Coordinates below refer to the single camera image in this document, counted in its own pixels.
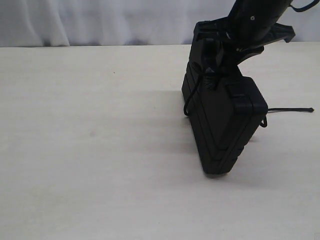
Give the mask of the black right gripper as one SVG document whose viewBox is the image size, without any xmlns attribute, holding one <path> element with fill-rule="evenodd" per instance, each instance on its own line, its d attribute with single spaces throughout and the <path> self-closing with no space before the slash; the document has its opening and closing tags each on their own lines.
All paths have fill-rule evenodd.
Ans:
<svg viewBox="0 0 320 240">
<path fill-rule="evenodd" d="M 206 68 L 219 67 L 220 84 L 240 84 L 243 75 L 238 67 L 246 59 L 259 55 L 264 46 L 284 40 L 289 43 L 296 35 L 292 26 L 274 23 L 258 28 L 258 32 L 240 36 L 231 30 L 227 17 L 197 22 L 193 31 L 193 61 Z"/>
</svg>

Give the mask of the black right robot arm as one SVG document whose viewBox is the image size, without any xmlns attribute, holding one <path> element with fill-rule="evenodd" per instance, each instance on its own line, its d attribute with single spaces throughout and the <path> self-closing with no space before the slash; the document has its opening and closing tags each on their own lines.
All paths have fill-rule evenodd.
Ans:
<svg viewBox="0 0 320 240">
<path fill-rule="evenodd" d="M 226 17 L 197 22 L 189 65 L 213 79 L 235 75 L 238 65 L 261 54 L 268 44 L 296 35 L 290 25 L 277 21 L 290 6 L 289 0 L 237 0 Z"/>
</svg>

